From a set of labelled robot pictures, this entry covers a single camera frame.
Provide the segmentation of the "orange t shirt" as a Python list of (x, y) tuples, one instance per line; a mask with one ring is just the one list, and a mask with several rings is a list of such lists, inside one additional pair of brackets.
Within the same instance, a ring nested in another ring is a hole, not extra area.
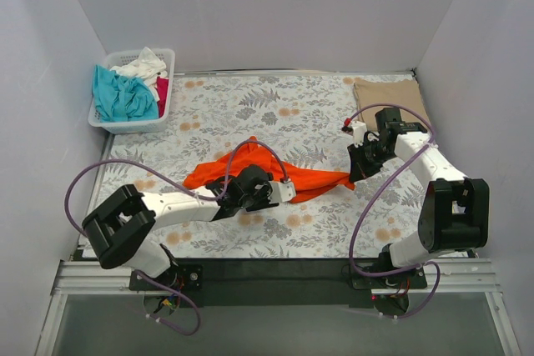
[[(213, 162), (201, 163), (183, 181), (187, 189), (196, 189), (222, 178), (226, 172), (228, 161), (232, 153), (226, 153)], [(230, 176), (237, 176), (245, 167), (257, 165), (267, 173), (271, 173), (276, 181), (284, 177), (283, 170), (275, 156), (267, 148), (258, 144), (257, 138), (252, 136), (241, 146), (234, 158), (229, 170)], [(295, 185), (296, 197), (292, 203), (303, 203), (329, 192), (338, 186), (344, 186), (349, 190), (356, 188), (349, 180), (348, 173), (339, 171), (313, 170), (299, 168), (290, 163), (283, 162), (285, 171)]]

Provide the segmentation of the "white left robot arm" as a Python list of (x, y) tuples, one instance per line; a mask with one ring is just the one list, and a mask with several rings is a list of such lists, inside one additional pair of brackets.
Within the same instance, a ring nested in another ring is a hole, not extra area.
[(212, 222), (237, 212), (273, 208), (292, 199), (272, 173), (251, 165), (232, 176), (194, 190), (142, 193), (123, 185), (93, 210), (83, 232), (103, 269), (126, 266), (147, 275), (157, 288), (176, 288), (179, 263), (167, 246), (149, 239), (154, 230), (189, 222)]

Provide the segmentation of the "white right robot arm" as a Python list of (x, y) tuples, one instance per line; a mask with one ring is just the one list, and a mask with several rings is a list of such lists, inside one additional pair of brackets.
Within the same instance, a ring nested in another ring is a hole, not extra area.
[(415, 121), (402, 118), (406, 107), (377, 103), (376, 129), (371, 131), (355, 115), (344, 121), (342, 130), (353, 137), (348, 147), (350, 181), (356, 183), (379, 173), (393, 158), (403, 164), (379, 187), (365, 206), (368, 213), (386, 188), (409, 169), (425, 189), (416, 231), (387, 245), (368, 268), (349, 257), (350, 270), (361, 277), (378, 278), (396, 287), (408, 273), (434, 258), (486, 245), (489, 233), (490, 189), (482, 178), (469, 178), (455, 168), (435, 142), (431, 124), (410, 111)]

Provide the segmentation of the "folded beige t shirt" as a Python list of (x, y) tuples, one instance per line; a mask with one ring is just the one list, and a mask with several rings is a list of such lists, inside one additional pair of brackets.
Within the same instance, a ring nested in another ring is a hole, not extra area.
[[(363, 78), (355, 78), (354, 92), (358, 109), (371, 104), (391, 103), (407, 107), (430, 122), (416, 80), (404, 79), (398, 82), (373, 83)], [(365, 123), (368, 130), (376, 131), (375, 114), (380, 110), (380, 107), (365, 110), (356, 117), (356, 120)], [(405, 110), (400, 112), (406, 122), (421, 122)]]

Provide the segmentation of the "floral patterned table mat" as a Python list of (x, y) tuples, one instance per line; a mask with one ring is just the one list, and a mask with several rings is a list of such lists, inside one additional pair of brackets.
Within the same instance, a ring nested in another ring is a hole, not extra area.
[[(119, 134), (104, 156), (96, 201), (131, 183), (140, 191), (166, 193), (194, 168), (213, 162), (252, 136), (300, 168), (346, 172), (350, 136), (341, 125), (358, 108), (355, 78), (373, 83), (411, 79), (396, 75), (214, 75), (176, 77), (166, 128)], [(356, 185), (318, 198), (256, 213), (241, 212), (215, 223), (180, 223), (153, 232), (180, 258), (375, 257), (388, 243), (416, 231), (425, 192), (405, 170), (365, 206), (401, 161)]]

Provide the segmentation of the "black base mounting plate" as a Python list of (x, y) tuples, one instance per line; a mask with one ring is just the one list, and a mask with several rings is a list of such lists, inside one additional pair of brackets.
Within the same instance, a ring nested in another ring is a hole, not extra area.
[(371, 292), (427, 288), (424, 272), (367, 278), (346, 258), (186, 258), (156, 279), (199, 307), (347, 305), (372, 308)]

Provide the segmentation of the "magenta t shirt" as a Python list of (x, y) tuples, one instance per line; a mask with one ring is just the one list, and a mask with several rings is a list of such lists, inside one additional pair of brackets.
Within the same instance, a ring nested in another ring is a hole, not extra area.
[(167, 105), (167, 98), (169, 93), (169, 80), (167, 78), (158, 77), (156, 80), (156, 91), (159, 95), (159, 100), (157, 101), (159, 118), (163, 117), (165, 113), (165, 108)]

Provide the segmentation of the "white t shirt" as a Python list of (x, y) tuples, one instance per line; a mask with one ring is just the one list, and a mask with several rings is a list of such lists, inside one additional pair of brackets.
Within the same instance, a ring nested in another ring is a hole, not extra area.
[(147, 86), (154, 85), (158, 78), (168, 77), (166, 63), (147, 47), (130, 63), (113, 66), (110, 70), (127, 78), (140, 78)]

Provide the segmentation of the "teal t shirt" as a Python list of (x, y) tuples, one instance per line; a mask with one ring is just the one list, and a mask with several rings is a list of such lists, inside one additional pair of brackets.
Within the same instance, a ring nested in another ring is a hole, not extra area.
[(103, 123), (126, 123), (159, 118), (157, 101), (140, 78), (127, 78), (96, 65), (93, 102)]

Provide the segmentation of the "white plastic laundry basket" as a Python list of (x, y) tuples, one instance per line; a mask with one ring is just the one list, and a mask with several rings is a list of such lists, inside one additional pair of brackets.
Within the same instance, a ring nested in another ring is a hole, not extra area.
[(174, 65), (169, 48), (110, 53), (93, 70), (89, 125), (112, 134), (164, 130)]

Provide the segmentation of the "aluminium frame rail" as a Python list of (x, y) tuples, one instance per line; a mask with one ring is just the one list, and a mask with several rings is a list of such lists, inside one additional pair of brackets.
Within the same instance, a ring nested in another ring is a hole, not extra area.
[(61, 262), (52, 294), (99, 295), (128, 292), (132, 270), (102, 269), (98, 262)]

